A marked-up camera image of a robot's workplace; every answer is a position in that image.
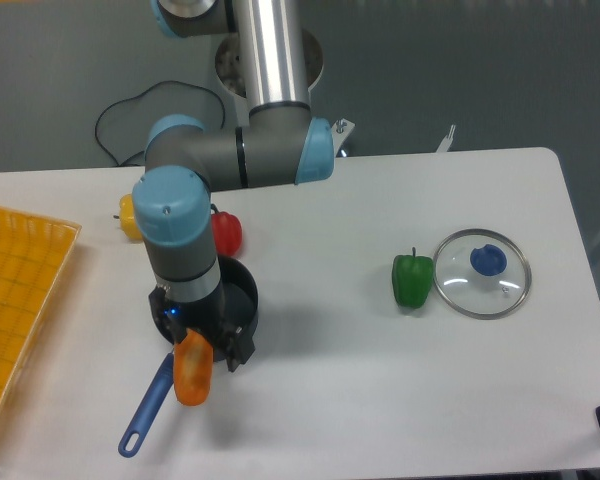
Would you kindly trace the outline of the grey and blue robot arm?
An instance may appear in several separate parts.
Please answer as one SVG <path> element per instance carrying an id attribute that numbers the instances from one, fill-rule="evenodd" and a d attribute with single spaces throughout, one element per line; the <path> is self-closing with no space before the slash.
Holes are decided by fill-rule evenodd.
<path id="1" fill-rule="evenodd" d="M 311 112 L 296 2 L 156 1 L 152 11 L 179 38 L 239 38 L 247 124 L 210 133 L 186 115 L 159 120 L 132 190 L 156 279 L 156 327 L 174 344 L 188 331 L 201 334 L 213 355 L 235 369 L 254 352 L 258 292 L 250 272 L 217 251 L 211 196 L 327 179 L 335 158 L 331 127 Z"/>

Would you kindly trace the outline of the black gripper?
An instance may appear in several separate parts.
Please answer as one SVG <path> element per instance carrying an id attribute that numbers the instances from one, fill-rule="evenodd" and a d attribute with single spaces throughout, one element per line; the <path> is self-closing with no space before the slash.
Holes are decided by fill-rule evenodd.
<path id="1" fill-rule="evenodd" d="M 166 297 L 156 287 L 149 294 L 155 326 L 171 344 L 180 343 L 188 329 L 194 330 L 212 345 L 213 351 L 235 371 L 255 351 L 256 287 L 254 283 L 222 281 L 208 297 L 189 303 Z"/>

